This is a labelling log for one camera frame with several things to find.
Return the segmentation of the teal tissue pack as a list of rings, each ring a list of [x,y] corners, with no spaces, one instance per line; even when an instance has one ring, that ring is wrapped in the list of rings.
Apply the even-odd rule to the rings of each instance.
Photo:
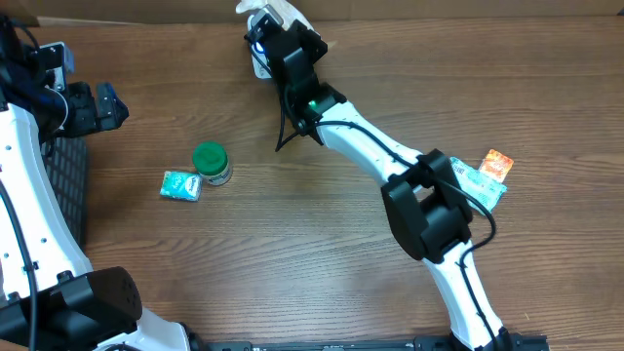
[[[202,191],[202,178],[199,175],[165,171],[160,195],[165,198],[197,202]]]

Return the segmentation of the green lid jar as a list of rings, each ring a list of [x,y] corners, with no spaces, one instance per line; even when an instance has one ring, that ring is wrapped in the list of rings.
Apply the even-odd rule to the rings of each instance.
[[[192,162],[209,185],[223,185],[232,176],[228,155],[220,143],[206,141],[198,144],[193,151]]]

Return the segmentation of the orange tissue pack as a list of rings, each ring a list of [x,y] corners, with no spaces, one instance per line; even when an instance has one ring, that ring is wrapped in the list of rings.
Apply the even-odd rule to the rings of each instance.
[[[491,149],[482,161],[479,171],[502,183],[514,165],[514,160],[501,152]]]

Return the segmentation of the teal wet wipes pack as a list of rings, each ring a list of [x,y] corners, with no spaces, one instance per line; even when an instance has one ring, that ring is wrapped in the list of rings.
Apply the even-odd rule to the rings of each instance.
[[[507,187],[455,157],[450,157],[449,160],[460,188],[477,199],[491,213],[507,191]]]

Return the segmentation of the beige snack pouch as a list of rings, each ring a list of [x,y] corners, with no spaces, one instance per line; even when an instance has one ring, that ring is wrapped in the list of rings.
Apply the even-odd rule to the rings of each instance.
[[[307,29],[316,31],[303,13],[287,0],[240,0],[235,11],[239,15],[250,13],[249,30],[259,27],[261,20],[268,14],[285,30],[297,20]]]

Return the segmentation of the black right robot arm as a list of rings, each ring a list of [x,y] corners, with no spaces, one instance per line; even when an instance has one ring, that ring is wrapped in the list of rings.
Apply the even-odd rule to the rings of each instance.
[[[448,310],[455,350],[510,350],[510,333],[493,312],[475,267],[469,224],[479,202],[459,186],[440,150],[410,149],[368,122],[345,95],[319,81],[314,65],[327,52],[321,36],[273,6],[251,11],[253,59],[279,91],[282,123],[360,167],[380,188],[391,232],[426,264]]]

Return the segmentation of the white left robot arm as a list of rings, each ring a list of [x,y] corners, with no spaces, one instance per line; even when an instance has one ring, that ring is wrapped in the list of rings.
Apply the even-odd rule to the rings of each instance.
[[[71,234],[42,147],[118,129],[112,86],[68,83],[69,48],[1,19],[1,337],[31,350],[199,350],[189,327],[142,305],[129,272],[96,270]]]

